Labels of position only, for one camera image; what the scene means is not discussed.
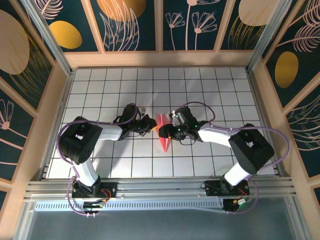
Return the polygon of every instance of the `metal vent grille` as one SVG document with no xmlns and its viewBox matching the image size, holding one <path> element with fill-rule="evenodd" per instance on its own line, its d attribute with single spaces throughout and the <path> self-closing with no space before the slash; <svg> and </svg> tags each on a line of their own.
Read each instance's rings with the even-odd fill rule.
<svg viewBox="0 0 320 240">
<path fill-rule="evenodd" d="M 80 209 L 82 202 L 74 202 L 72 206 Z M 110 200 L 104 211 L 120 210 L 181 210 L 192 208 L 222 208 L 221 199 L 205 200 Z M 36 211 L 71 211 L 67 201 L 39 201 L 35 205 Z"/>
</svg>

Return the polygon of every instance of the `white grid surface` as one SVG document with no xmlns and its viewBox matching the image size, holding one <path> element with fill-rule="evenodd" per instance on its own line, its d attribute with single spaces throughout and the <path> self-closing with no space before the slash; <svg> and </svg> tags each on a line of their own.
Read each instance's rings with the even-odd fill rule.
<svg viewBox="0 0 320 240">
<path fill-rule="evenodd" d="M 111 122 L 129 103 L 145 107 L 155 119 L 157 114 L 168 114 L 191 101 L 211 106 L 216 125 L 261 125 L 244 68 L 173 67 L 78 69 L 61 126 L 77 116 Z M 199 121 L 212 118 L 204 106 L 191 105 L 190 109 Z M 173 141 L 164 152 L 156 131 L 144 137 L 132 134 L 122 141 L 98 141 L 92 154 L 93 166 L 101 178 L 221 176 L 236 161 L 229 147 L 216 143 L 185 146 Z M 258 173 L 274 174 L 272 167 Z M 46 177 L 73 175 L 54 150 Z"/>
</svg>

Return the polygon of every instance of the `flower illustration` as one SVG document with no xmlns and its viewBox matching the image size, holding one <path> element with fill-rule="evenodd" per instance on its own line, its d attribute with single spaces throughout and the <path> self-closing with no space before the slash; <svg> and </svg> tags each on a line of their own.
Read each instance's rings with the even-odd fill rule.
<svg viewBox="0 0 320 240">
<path fill-rule="evenodd" d="M 186 14 L 185 50 L 188 50 L 188 27 L 189 27 L 189 16 L 190 16 L 191 6 L 216 4 L 218 2 L 220 2 L 220 0 L 186 0 L 186 3 L 189 5 L 189 7 L 188 7 L 188 12 Z"/>
<path fill-rule="evenodd" d="M 20 137 L 23 138 L 27 138 L 26 136 L 20 134 L 19 132 L 13 130 L 10 128 L 10 121 L 12 119 L 14 113 L 14 104 L 11 101 L 8 101 L 7 103 L 5 103 L 5 101 L 3 99 L 0 99 L 0 130 L 9 130 L 17 135 L 19 135 Z M 6 141 L 2 138 L 0 138 L 0 142 L 7 144 L 11 147 L 14 147 L 16 149 L 24 149 L 21 146 L 18 146 L 12 142 Z M 17 165 L 16 163 L 8 163 L 8 162 L 2 162 L 0 161 L 0 164 L 6 164 L 6 165 Z"/>
<path fill-rule="evenodd" d="M 208 33 L 217 30 L 217 24 L 214 24 L 216 21 L 215 12 L 207 13 L 204 12 L 199 18 L 199 12 L 192 13 L 192 23 L 195 32 L 195 42 L 194 49 L 197 50 L 197 38 L 198 34 Z"/>
<path fill-rule="evenodd" d="M 186 22 L 183 21 L 184 18 L 182 17 L 181 12 L 179 13 L 175 12 L 175 13 L 172 13 L 172 15 L 170 12 L 168 12 L 165 14 L 165 19 L 170 28 L 173 50 L 176 50 L 172 29 L 182 27 L 186 24 Z"/>
</svg>

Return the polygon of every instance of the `yellow circle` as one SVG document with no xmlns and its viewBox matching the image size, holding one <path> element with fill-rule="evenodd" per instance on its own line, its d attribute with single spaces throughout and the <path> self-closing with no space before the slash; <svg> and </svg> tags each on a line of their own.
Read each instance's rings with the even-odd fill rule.
<svg viewBox="0 0 320 240">
<path fill-rule="evenodd" d="M 275 65 L 275 82 L 280 88 L 289 87 L 295 80 L 299 68 L 299 61 L 297 56 L 285 51 L 280 55 Z"/>
<path fill-rule="evenodd" d="M 239 18 L 249 26 L 266 25 L 275 11 L 278 0 L 241 0 Z"/>
<path fill-rule="evenodd" d="M 29 62 L 28 35 L 10 14 L 0 10 L 0 69 L 8 74 L 20 74 Z"/>
<path fill-rule="evenodd" d="M 130 16 L 125 17 L 124 4 L 129 11 L 132 9 L 136 18 L 140 17 L 146 9 L 146 0 L 97 0 L 97 3 L 105 15 L 121 22 L 131 19 Z"/>
<path fill-rule="evenodd" d="M 55 21 L 49 26 L 57 43 L 66 49 L 76 49 L 82 44 L 80 32 L 69 22 Z"/>
</svg>

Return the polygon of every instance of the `red object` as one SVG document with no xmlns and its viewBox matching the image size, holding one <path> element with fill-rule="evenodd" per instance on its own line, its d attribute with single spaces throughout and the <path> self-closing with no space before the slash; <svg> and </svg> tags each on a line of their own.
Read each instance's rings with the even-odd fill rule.
<svg viewBox="0 0 320 240">
<path fill-rule="evenodd" d="M 158 135 L 159 135 L 159 128 L 161 128 L 163 125 L 170 124 L 170 121 L 165 114 L 158 114 L 155 118 L 155 121 L 157 124 L 156 132 L 158 133 Z M 168 151 L 169 146 L 170 146 L 171 139 L 163 138 L 163 137 L 159 136 L 159 140 L 160 140 L 160 143 L 163 147 L 163 151 L 166 153 Z"/>
</svg>

